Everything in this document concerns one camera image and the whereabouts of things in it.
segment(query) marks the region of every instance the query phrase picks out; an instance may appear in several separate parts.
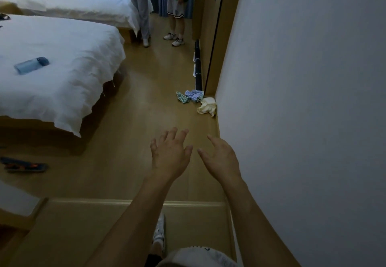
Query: forearm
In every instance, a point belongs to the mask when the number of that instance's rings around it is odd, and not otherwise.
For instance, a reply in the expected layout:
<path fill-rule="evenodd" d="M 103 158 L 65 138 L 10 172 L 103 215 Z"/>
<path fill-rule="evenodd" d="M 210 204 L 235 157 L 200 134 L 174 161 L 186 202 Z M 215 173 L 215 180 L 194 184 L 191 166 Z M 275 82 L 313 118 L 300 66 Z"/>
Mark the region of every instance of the forearm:
<path fill-rule="evenodd" d="M 223 186 L 245 267 L 299 266 L 240 179 Z"/>
<path fill-rule="evenodd" d="M 144 266 L 170 186 L 170 180 L 155 174 L 145 178 L 137 196 L 86 266 Z"/>

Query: black pants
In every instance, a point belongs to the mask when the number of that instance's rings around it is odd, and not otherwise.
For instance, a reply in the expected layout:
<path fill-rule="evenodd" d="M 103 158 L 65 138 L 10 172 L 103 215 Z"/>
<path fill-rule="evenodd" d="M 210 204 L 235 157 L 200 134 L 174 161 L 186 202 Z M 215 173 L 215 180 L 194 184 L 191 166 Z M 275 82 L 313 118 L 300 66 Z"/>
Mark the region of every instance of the black pants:
<path fill-rule="evenodd" d="M 156 267 L 158 263 L 161 261 L 162 261 L 162 258 L 160 256 L 149 254 L 147 256 L 145 267 Z"/>

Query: green striped cloth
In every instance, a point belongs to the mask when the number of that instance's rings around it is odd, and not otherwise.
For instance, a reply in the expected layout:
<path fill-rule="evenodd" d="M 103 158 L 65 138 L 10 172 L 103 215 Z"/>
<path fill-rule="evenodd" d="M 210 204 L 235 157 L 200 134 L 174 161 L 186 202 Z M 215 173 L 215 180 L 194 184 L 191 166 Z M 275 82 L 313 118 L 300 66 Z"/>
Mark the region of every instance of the green striped cloth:
<path fill-rule="evenodd" d="M 185 95 L 183 95 L 181 92 L 177 91 L 176 95 L 177 95 L 178 100 L 181 101 L 182 103 L 185 104 L 185 103 L 190 102 L 190 98 L 185 96 Z"/>

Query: white t-shirt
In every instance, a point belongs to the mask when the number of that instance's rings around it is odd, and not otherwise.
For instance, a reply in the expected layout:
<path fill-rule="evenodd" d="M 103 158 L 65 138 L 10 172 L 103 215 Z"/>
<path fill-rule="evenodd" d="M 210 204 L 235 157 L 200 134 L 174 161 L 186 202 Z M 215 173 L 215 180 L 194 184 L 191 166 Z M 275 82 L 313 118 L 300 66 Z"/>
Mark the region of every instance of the white t-shirt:
<path fill-rule="evenodd" d="M 162 267 L 168 263 L 175 263 L 184 267 L 237 267 L 237 263 L 224 253 L 203 246 L 173 251 L 157 267 Z"/>

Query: gray pants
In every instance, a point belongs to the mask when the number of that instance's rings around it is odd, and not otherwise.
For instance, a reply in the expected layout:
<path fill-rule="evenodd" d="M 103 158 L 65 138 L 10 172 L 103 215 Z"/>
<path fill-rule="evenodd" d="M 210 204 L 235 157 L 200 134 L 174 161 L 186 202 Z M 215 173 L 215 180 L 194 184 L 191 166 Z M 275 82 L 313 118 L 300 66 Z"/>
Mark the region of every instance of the gray pants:
<path fill-rule="evenodd" d="M 149 5 L 147 0 L 131 0 L 139 13 L 139 27 L 141 28 L 142 38 L 148 39 L 149 30 Z"/>

